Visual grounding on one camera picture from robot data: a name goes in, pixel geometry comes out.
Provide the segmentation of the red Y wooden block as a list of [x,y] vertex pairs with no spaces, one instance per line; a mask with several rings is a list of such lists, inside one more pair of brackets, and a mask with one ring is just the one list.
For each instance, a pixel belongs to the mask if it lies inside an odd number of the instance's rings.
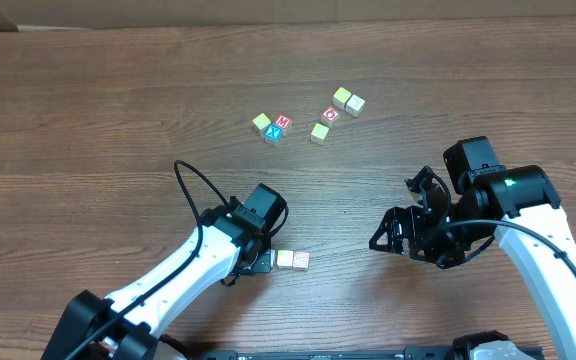
[[306,271],[309,269],[310,254],[303,251],[293,252],[292,268],[295,270]]

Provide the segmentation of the white number six block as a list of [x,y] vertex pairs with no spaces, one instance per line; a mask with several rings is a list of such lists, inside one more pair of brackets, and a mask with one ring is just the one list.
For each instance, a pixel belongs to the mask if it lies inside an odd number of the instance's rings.
[[275,265],[276,265],[276,250],[271,249],[270,250],[270,268],[271,270],[274,269]]

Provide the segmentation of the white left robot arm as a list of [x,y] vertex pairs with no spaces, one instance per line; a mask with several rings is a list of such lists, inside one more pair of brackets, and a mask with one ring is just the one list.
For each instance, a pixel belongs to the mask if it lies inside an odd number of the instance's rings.
[[184,244],[146,275],[104,298],[75,296],[43,358],[155,358],[168,326],[203,291],[253,271],[287,214],[286,200],[265,184],[243,202],[205,210]]

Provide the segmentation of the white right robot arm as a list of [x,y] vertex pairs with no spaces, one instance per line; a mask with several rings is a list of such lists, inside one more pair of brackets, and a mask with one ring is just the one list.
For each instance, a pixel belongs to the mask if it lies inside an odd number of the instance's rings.
[[522,276],[558,356],[576,359],[576,243],[553,183],[536,165],[501,164],[485,136],[456,142],[443,160],[450,179],[425,166],[406,180],[415,205],[388,209],[370,249],[448,270],[498,244]]

